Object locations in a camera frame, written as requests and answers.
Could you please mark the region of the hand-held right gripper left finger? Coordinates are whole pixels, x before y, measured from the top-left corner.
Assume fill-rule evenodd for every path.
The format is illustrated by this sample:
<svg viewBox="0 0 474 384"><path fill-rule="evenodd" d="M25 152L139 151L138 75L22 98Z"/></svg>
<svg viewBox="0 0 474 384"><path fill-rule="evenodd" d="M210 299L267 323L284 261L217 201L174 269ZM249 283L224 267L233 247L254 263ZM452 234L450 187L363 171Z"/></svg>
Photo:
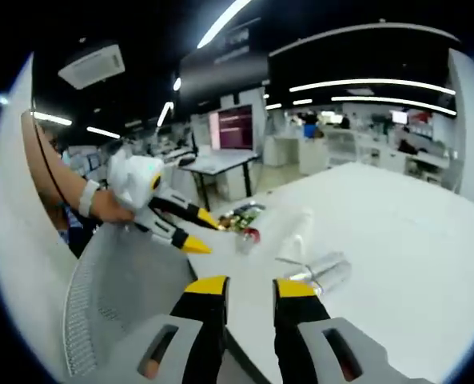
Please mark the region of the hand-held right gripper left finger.
<svg viewBox="0 0 474 384"><path fill-rule="evenodd" d="M159 314L113 349L97 383L215 383L225 352L229 277L189 284L170 314Z"/></svg>

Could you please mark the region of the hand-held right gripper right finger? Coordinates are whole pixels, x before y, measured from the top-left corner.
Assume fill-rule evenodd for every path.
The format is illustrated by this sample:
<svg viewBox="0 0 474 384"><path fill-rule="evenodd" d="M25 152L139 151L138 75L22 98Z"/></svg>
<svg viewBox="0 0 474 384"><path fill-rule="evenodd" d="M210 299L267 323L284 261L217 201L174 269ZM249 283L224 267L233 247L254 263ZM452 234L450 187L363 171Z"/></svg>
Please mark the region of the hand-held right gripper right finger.
<svg viewBox="0 0 474 384"><path fill-rule="evenodd" d="M284 383L427 383L393 368L386 349L344 318L331 318L314 288L278 278L274 349Z"/></svg>

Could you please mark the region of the person's left hand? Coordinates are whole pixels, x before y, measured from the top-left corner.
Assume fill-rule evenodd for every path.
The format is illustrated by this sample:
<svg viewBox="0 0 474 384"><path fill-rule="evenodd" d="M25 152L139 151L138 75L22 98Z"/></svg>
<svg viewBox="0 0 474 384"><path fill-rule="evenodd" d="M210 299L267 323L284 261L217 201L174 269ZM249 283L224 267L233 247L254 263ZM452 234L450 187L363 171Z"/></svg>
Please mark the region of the person's left hand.
<svg viewBox="0 0 474 384"><path fill-rule="evenodd" d="M90 214L102 222L132 222L134 219L134 213L122 206L111 190L94 193Z"/></svg>

